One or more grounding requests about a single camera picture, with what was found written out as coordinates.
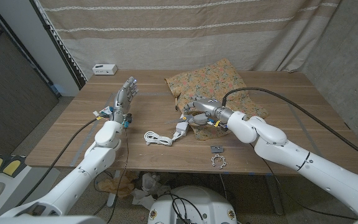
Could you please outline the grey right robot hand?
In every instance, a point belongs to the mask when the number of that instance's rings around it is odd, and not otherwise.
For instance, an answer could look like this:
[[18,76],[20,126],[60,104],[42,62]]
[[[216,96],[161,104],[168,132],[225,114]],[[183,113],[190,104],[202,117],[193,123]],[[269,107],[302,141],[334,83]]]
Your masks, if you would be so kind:
[[192,96],[191,99],[192,101],[183,107],[183,112],[190,114],[191,111],[197,111],[199,114],[193,115],[189,123],[205,126],[209,119],[213,119],[227,124],[230,116],[234,113],[233,110],[226,108],[220,101],[213,98]]

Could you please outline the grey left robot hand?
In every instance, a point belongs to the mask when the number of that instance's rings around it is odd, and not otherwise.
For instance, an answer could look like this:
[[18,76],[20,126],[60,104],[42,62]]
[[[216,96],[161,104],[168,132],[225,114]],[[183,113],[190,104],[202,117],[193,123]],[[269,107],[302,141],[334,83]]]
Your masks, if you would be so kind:
[[118,123],[122,123],[124,121],[124,116],[128,114],[131,107],[131,101],[139,92],[136,83],[137,80],[134,77],[130,77],[118,91],[114,99],[112,121]]

